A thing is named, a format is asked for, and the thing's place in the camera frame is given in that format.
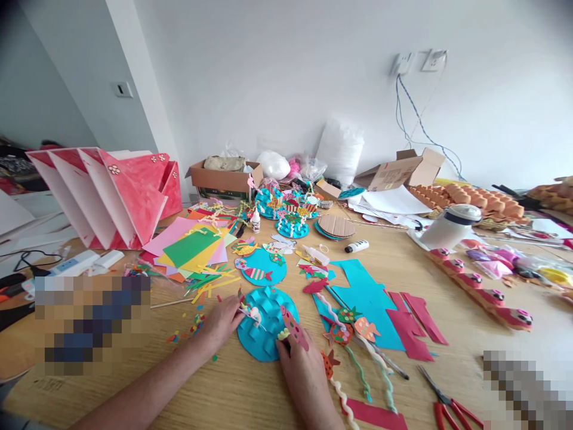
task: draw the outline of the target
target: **pink folding paper screen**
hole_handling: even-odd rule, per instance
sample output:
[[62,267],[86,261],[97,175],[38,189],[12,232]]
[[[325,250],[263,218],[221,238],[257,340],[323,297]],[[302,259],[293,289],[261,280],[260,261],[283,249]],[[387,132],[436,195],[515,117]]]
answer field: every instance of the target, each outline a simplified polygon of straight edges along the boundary
[[27,153],[87,248],[141,249],[182,209],[178,165],[165,153],[70,148]]

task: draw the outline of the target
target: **orange egg carton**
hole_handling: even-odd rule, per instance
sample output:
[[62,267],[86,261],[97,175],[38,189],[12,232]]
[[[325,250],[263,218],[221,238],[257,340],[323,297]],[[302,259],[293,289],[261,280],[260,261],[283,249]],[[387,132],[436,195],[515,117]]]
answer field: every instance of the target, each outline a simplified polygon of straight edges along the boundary
[[409,187],[409,191],[428,208],[432,214],[442,212],[447,206],[453,204],[472,204],[482,210],[484,219],[496,223],[515,222],[527,224],[523,218],[525,208],[507,194],[497,191],[488,191],[484,188],[460,186],[455,183],[445,187],[431,187],[417,185]]

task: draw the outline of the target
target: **electrical outlet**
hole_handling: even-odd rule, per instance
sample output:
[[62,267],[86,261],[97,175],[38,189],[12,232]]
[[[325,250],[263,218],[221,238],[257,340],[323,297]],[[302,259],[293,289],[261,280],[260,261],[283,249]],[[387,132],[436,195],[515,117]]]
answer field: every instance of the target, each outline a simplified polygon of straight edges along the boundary
[[428,58],[422,66],[422,72],[438,72],[446,65],[448,50],[430,50]]
[[131,88],[127,82],[112,82],[113,92],[118,97],[128,97],[133,98],[131,94]]
[[391,75],[405,75],[408,73],[415,58],[416,53],[399,53],[394,60]]

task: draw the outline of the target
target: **white container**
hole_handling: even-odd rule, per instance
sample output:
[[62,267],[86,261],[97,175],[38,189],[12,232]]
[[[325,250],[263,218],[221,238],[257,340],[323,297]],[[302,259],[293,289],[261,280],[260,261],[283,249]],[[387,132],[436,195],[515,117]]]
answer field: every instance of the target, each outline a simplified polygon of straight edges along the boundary
[[429,249],[453,249],[471,231],[472,225],[482,219],[482,212],[474,205],[457,204],[444,209],[420,242]]

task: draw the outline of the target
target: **gray cloth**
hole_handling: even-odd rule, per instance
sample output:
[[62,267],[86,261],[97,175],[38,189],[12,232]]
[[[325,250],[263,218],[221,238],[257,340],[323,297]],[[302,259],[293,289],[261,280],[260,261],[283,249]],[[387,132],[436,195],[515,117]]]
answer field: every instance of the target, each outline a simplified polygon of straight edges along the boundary
[[246,166],[245,157],[207,157],[204,168],[224,171],[243,171]]

